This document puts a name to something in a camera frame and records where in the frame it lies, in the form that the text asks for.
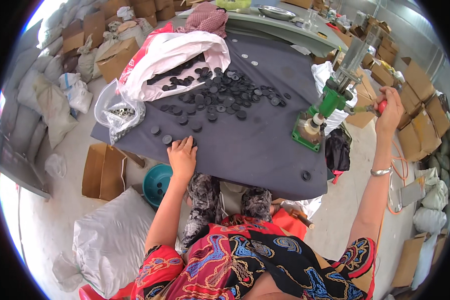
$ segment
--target silver bracelet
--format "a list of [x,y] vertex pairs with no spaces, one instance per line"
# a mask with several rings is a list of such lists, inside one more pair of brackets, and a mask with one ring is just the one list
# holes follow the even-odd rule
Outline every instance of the silver bracelet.
[[390,166],[390,168],[384,169],[384,170],[378,170],[378,171],[370,170],[370,174],[372,174],[372,176],[382,176],[382,175],[385,175],[387,173],[390,173],[391,171],[392,171],[392,167]]

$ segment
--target concrete floor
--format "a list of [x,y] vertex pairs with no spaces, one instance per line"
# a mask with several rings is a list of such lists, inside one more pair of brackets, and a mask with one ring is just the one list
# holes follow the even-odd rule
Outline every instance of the concrete floor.
[[[159,22],[159,27],[165,23],[165,21]],[[176,20],[174,26],[184,23],[185,20]],[[66,293],[59,289],[51,271],[52,264],[61,251],[72,255],[74,221],[106,203],[106,201],[86,198],[81,193],[88,147],[90,144],[99,142],[90,137],[95,124],[93,107],[105,84],[103,78],[88,84],[90,92],[94,95],[89,112],[78,115],[79,124],[65,136],[54,151],[50,149],[47,138],[42,142],[37,158],[39,170],[43,170],[44,162],[51,153],[63,155],[67,163],[67,173],[64,178],[55,179],[42,174],[52,198],[46,201],[25,189],[21,190],[20,226],[25,257],[32,275],[51,299],[79,298],[77,291]],[[336,185],[329,183],[328,193],[323,196],[322,205],[312,218],[315,228],[309,230],[305,237],[305,242],[310,247],[322,256],[334,260],[341,257],[347,245],[349,231],[370,175],[375,151],[373,122],[364,129],[353,125],[347,126],[347,129],[353,138],[350,170],[339,178]],[[128,160],[126,186],[141,183],[145,173],[156,163],[156,161],[147,160],[146,167],[140,169]],[[413,172],[410,174],[407,183],[414,180]],[[392,185],[394,190],[391,191],[391,196],[396,203],[396,193],[398,188],[403,186],[402,180],[394,175]],[[237,212],[239,204],[229,200],[226,206],[229,213],[234,213]],[[187,207],[183,209],[182,216],[186,218]],[[413,234],[414,211],[414,207],[410,205],[398,215],[391,214],[388,210],[385,212],[376,263],[374,293],[376,299],[384,297],[390,289],[403,241]]]

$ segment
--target patterned pants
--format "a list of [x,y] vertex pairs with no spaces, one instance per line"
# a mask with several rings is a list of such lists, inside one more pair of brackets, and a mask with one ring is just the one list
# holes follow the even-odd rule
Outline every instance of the patterned pants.
[[[187,191],[192,200],[192,209],[185,225],[182,240],[184,245],[187,245],[209,223],[220,224],[223,212],[218,178],[195,172]],[[271,223],[271,203],[272,194],[268,189],[248,188],[242,195],[240,214]]]

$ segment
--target gray wall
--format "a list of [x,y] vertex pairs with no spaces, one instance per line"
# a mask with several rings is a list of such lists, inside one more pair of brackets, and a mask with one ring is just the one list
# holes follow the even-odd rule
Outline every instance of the gray wall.
[[447,95],[450,104],[450,63],[432,24],[416,4],[407,0],[339,0],[332,4],[347,19],[354,20],[357,11],[375,15],[391,28],[391,37],[400,47],[394,62],[397,71],[407,65],[401,57],[411,57],[430,76],[435,88]]

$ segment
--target green basket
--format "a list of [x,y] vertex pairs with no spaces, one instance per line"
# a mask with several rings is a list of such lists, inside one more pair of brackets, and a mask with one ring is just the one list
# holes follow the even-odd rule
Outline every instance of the green basket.
[[215,4],[218,7],[231,11],[238,8],[249,8],[252,0],[216,0]]

